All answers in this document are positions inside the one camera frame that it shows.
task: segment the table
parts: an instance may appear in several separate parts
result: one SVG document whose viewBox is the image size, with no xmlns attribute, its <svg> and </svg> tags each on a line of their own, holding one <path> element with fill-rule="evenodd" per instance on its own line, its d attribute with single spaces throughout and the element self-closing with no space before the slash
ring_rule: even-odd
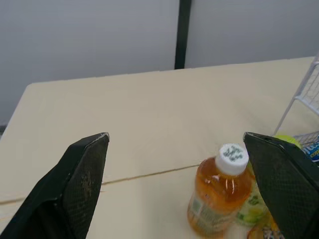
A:
<svg viewBox="0 0 319 239">
<path fill-rule="evenodd" d="M 0 140 L 0 230 L 82 137 L 108 131 L 88 238 L 194 238 L 186 222 L 197 165 L 245 131 L 272 134 L 312 57 L 28 86 Z M 281 133 L 317 130 L 299 103 Z M 229 231 L 243 238 L 248 228 Z"/>
</svg>

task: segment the white bottle cap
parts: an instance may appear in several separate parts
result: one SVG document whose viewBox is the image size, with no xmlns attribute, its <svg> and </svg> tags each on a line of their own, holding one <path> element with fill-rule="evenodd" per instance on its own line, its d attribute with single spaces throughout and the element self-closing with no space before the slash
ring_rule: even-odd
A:
<svg viewBox="0 0 319 239">
<path fill-rule="evenodd" d="M 216 157 L 216 166 L 224 174 L 239 175 L 245 171 L 248 163 L 247 150 L 238 144 L 224 144 Z"/>
</svg>

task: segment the white wall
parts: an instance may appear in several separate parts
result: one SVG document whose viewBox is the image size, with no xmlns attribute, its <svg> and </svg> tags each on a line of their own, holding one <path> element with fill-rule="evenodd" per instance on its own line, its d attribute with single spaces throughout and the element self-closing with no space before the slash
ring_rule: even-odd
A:
<svg viewBox="0 0 319 239">
<path fill-rule="evenodd" d="M 174 68 L 178 0 L 0 2 L 0 125 L 32 82 Z"/>
<path fill-rule="evenodd" d="M 186 67 L 314 56 L 319 0 L 193 0 Z"/>
</svg>

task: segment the blue package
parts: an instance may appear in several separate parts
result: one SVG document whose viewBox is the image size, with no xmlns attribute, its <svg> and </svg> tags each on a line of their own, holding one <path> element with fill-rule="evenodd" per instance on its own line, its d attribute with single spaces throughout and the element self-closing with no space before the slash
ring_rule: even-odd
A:
<svg viewBox="0 0 319 239">
<path fill-rule="evenodd" d="M 312 162 L 319 164 L 319 141 L 304 147 L 303 151 L 310 157 Z"/>
</svg>

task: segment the orange tea bottle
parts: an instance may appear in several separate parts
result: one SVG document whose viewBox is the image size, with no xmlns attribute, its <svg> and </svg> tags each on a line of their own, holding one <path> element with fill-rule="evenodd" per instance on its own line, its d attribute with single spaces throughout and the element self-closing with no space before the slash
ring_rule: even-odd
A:
<svg viewBox="0 0 319 239">
<path fill-rule="evenodd" d="M 246 170 L 247 163 L 245 149 L 237 144 L 225 144 L 217 157 L 200 164 L 187 217 L 201 236 L 222 238 L 248 198 L 251 178 Z"/>
</svg>

